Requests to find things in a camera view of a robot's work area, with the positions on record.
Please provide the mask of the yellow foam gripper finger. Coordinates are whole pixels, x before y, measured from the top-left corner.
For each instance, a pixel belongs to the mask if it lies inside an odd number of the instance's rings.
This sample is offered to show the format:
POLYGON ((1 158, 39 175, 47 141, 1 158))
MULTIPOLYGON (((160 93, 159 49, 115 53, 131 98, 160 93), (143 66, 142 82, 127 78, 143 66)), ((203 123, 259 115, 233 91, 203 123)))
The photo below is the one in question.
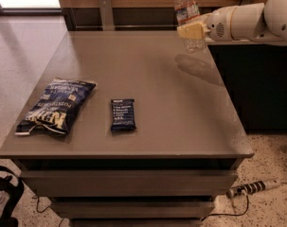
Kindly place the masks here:
POLYGON ((207 25, 202 22, 192 22, 177 28, 178 35, 183 39, 202 40, 209 31, 207 25))

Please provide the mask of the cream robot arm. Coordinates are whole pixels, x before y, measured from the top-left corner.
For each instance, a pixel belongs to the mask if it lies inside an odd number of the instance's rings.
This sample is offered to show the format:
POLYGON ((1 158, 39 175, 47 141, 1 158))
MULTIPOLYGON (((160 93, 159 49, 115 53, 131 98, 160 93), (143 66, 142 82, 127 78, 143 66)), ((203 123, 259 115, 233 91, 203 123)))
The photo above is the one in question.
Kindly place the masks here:
POLYGON ((183 39, 287 45, 287 0, 216 9, 177 28, 183 39))

